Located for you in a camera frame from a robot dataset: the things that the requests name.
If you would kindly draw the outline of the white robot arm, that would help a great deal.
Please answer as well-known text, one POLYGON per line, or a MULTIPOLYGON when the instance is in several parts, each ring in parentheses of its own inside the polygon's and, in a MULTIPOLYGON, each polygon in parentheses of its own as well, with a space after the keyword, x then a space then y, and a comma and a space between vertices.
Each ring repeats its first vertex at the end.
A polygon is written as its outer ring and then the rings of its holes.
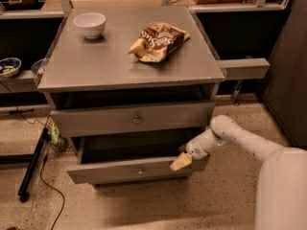
POLYGON ((307 150, 284 147, 219 115, 209 128, 180 148, 170 165, 178 171, 233 142, 261 163, 254 230, 307 230, 307 150))

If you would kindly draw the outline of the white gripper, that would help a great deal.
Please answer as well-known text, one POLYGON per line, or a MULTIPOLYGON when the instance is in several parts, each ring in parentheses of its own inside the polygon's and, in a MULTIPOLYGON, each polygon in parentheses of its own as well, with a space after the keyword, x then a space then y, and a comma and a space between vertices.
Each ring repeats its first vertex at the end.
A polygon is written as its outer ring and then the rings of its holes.
POLYGON ((184 144, 177 149, 181 154, 172 162, 170 169, 175 172, 190 165, 192 158, 194 160, 202 159, 215 149, 218 143, 219 138, 213 133, 202 133, 196 136, 186 145, 184 144))

